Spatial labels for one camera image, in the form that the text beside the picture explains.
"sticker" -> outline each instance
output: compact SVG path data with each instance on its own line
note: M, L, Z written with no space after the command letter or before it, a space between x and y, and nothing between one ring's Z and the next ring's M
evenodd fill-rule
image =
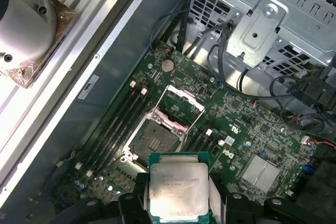
M232 146L234 142L235 142L235 139L233 137L227 136L225 138L225 143L227 143L230 146Z
M85 85L83 91L79 94L78 99L84 100L88 96L91 89L93 88L93 86L98 81L98 79L99 79L99 77L94 74L91 77L91 79L89 80L89 82Z

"metal bracket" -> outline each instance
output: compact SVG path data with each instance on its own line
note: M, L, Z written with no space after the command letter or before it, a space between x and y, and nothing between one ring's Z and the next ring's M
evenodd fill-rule
M257 66L271 49L276 28L286 15L285 9L271 0L261 0L254 12L245 15L228 40L227 52L242 57L251 68Z

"chipset heatsink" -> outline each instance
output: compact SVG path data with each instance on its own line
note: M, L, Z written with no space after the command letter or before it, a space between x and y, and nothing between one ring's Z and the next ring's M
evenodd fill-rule
M247 168L243 171L242 179L267 193L280 170L261 157L254 155L250 158Z

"capacitor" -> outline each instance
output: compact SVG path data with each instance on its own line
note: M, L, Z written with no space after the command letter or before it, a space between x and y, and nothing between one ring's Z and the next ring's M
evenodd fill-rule
M285 130L284 134L285 134L285 136L293 136L295 134L295 132L292 131L292 130Z
M244 143L244 145L245 145L246 147L248 147L248 148L251 148L251 147L252 147L252 143L251 143L250 141L246 141L246 142Z
M296 159L296 162L298 162L300 165L305 165L309 162L310 160L308 158L305 157L298 157Z

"cable connector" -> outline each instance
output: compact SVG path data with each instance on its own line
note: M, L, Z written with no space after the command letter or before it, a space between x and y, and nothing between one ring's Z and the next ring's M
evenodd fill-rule
M321 105L336 112L336 88L321 79L324 69L309 71L301 80L289 86L287 93L307 106Z

